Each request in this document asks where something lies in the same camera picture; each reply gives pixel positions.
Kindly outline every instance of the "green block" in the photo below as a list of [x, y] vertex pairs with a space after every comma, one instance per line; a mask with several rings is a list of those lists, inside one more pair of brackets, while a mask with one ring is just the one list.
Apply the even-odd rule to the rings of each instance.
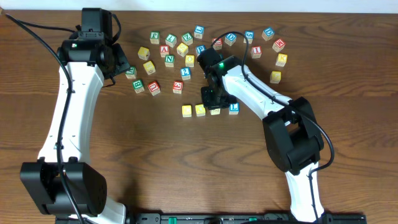
[[132, 86], [133, 86], [134, 89], [136, 90], [136, 89], [139, 89], [139, 88], [141, 88], [141, 87], [144, 87], [144, 84], [142, 84], [142, 81], [141, 81], [141, 80], [137, 80], [137, 81], [134, 81], [134, 82], [132, 83]]
[[174, 62], [174, 55], [166, 55], [166, 58], [164, 59], [165, 62]]
[[182, 38], [185, 41], [188, 41], [188, 40], [192, 39], [193, 37], [192, 37], [192, 35], [190, 33], [187, 32], [186, 34], [182, 35]]
[[136, 73], [136, 68], [134, 66], [130, 67], [130, 70], [126, 71], [128, 75], [134, 75]]
[[170, 217], [169, 224], [177, 224], [177, 218]]
[[173, 34], [169, 34], [166, 38], [167, 41], [173, 42], [177, 37]]
[[152, 31], [152, 32], [150, 33], [150, 38], [151, 38], [151, 39], [159, 39], [159, 38], [160, 38], [160, 32]]

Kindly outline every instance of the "brown wood surface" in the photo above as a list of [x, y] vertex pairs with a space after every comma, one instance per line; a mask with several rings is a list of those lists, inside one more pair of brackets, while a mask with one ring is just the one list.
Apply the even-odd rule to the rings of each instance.
[[[72, 28], [80, 11], [8, 11], [18, 19]], [[245, 105], [237, 116], [182, 118], [181, 106], [199, 104], [206, 85], [198, 64], [182, 95], [172, 93], [184, 60], [166, 68], [159, 46], [175, 34], [178, 44], [195, 25], [205, 26], [210, 46], [226, 31], [253, 30], [260, 59], [247, 61], [269, 84], [272, 70], [282, 81], [270, 85], [292, 98], [306, 97], [336, 147], [331, 167], [319, 173], [323, 206], [331, 212], [359, 212], [368, 223], [398, 223], [398, 16], [381, 14], [117, 12], [119, 43], [138, 77], [157, 80], [162, 93], [135, 94], [131, 81], [101, 91], [91, 132], [92, 166], [106, 177], [108, 195], [137, 208], [165, 213], [262, 213], [288, 210], [285, 175], [270, 160], [260, 119]], [[273, 41], [261, 31], [273, 27], [287, 45], [284, 68], [276, 67]], [[56, 49], [69, 33], [34, 29]], [[140, 46], [150, 49], [156, 73], [146, 75]], [[242, 37], [225, 56], [243, 54]], [[0, 223], [53, 223], [36, 209], [19, 180], [23, 162], [35, 161], [52, 120], [58, 94], [58, 64], [29, 34], [0, 17]], [[321, 163], [329, 158], [326, 147]]]

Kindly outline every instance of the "letter on block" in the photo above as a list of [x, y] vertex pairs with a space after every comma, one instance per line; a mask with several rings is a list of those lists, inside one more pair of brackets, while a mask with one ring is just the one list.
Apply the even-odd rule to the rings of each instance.
[[248, 38], [249, 44], [251, 44], [251, 42], [254, 39], [254, 32], [247, 30], [247, 31], [244, 32], [244, 35]]
[[196, 105], [195, 111], [197, 112], [197, 116], [204, 116], [206, 115], [206, 109], [203, 105]]
[[140, 47], [138, 50], [138, 57], [143, 59], [143, 60], [148, 60], [149, 58], [149, 49], [145, 47]]
[[271, 72], [271, 77], [269, 79], [269, 82], [278, 84], [280, 82], [281, 78], [282, 78], [282, 73], [281, 72], [272, 71]]
[[274, 30], [271, 27], [266, 28], [265, 30], [262, 31], [261, 37], [265, 40], [271, 40], [274, 37]]
[[213, 48], [215, 50], [221, 50], [223, 48], [223, 40], [218, 39], [217, 42], [214, 43]]
[[205, 28], [202, 26], [196, 26], [193, 35], [195, 38], [202, 39], [203, 34], [205, 33]]
[[198, 47], [197, 47], [197, 56], [199, 56], [200, 53], [201, 53], [202, 51], [204, 51], [204, 50], [206, 50], [206, 47], [205, 47], [204, 45], [198, 46]]
[[168, 45], [161, 45], [160, 46], [160, 56], [166, 57], [166, 55], [170, 54], [170, 49]]
[[191, 70], [189, 68], [181, 68], [182, 80], [188, 80], [191, 78]]
[[144, 69], [148, 75], [156, 72], [155, 65], [151, 61], [144, 64]]
[[229, 106], [229, 115], [239, 113], [239, 103], [233, 103]]
[[276, 59], [276, 65], [283, 67], [285, 66], [286, 62], [287, 62], [287, 55], [278, 54], [278, 58]]
[[174, 36], [173, 34], [169, 34], [166, 37], [166, 44], [169, 45], [170, 47], [174, 47], [176, 43], [177, 43], [177, 37]]
[[260, 58], [262, 54], [262, 50], [260, 46], [252, 47], [251, 48], [251, 58]]
[[184, 44], [187, 44], [188, 46], [191, 45], [193, 43], [193, 37], [190, 33], [186, 33], [184, 35], [182, 35], [182, 42]]
[[210, 114], [211, 115], [219, 115], [221, 113], [221, 109], [214, 109], [214, 110], [210, 110]]
[[152, 44], [160, 44], [160, 33], [157, 31], [152, 31], [150, 33], [149, 40]]
[[184, 43], [181, 43], [178, 47], [177, 47], [177, 53], [179, 55], [181, 55], [181, 57], [185, 57], [188, 53], [189, 49], [188, 46], [185, 45]]
[[183, 118], [192, 117], [192, 106], [191, 105], [182, 106], [182, 117]]
[[127, 78], [137, 78], [137, 70], [134, 66], [131, 66], [128, 71], [126, 71]]
[[164, 63], [166, 64], [166, 67], [174, 67], [174, 55], [167, 55]]
[[141, 80], [136, 80], [132, 83], [132, 87], [136, 91], [136, 93], [140, 93], [144, 91], [144, 85]]
[[187, 55], [185, 57], [185, 66], [193, 68], [194, 64], [195, 64], [195, 56]]
[[174, 81], [173, 93], [181, 94], [182, 93], [182, 86], [183, 86], [182, 82]]
[[160, 87], [159, 87], [159, 84], [157, 84], [156, 81], [150, 83], [148, 85], [148, 89], [149, 89], [150, 93], [152, 94], [152, 96], [160, 93]]
[[272, 49], [274, 49], [276, 52], [280, 52], [284, 47], [286, 43], [282, 39], [277, 39], [272, 46]]
[[225, 36], [225, 43], [228, 44], [229, 46], [232, 46], [236, 41], [236, 35], [235, 34], [227, 34]]

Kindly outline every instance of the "wooden table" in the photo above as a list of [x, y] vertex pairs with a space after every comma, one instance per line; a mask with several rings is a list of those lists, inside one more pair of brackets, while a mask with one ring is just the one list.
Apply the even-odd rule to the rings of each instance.
[[[23, 21], [72, 28], [80, 11], [9, 11]], [[92, 166], [106, 177], [108, 195], [119, 202], [165, 213], [263, 213], [288, 210], [285, 175], [270, 160], [260, 119], [241, 105], [237, 116], [182, 118], [181, 106], [201, 103], [206, 85], [196, 64], [183, 94], [172, 93], [184, 59], [166, 68], [159, 46], [149, 42], [158, 30], [161, 42], [206, 27], [200, 44], [226, 31], [253, 30], [253, 45], [263, 55], [247, 65], [269, 83], [273, 70], [280, 93], [306, 97], [318, 122], [336, 147], [331, 167], [319, 173], [323, 206], [331, 212], [359, 212], [369, 223], [398, 222], [398, 17], [380, 14], [117, 12], [123, 31], [119, 43], [138, 77], [157, 80], [162, 93], [135, 94], [131, 80], [101, 91], [91, 132]], [[287, 45], [288, 62], [276, 67], [273, 41], [261, 31], [273, 27]], [[56, 49], [68, 33], [34, 29]], [[140, 46], [151, 51], [156, 73], [146, 75]], [[243, 54], [243, 39], [224, 56]], [[29, 34], [0, 17], [0, 223], [53, 223], [39, 213], [19, 180], [23, 162], [35, 161], [49, 131], [58, 94], [58, 64]], [[321, 153], [321, 164], [329, 159]]]

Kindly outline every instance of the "white wall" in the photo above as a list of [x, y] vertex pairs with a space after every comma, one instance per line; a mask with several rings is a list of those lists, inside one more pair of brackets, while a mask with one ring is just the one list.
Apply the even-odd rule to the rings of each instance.
[[398, 0], [0, 0], [3, 9], [398, 13]]

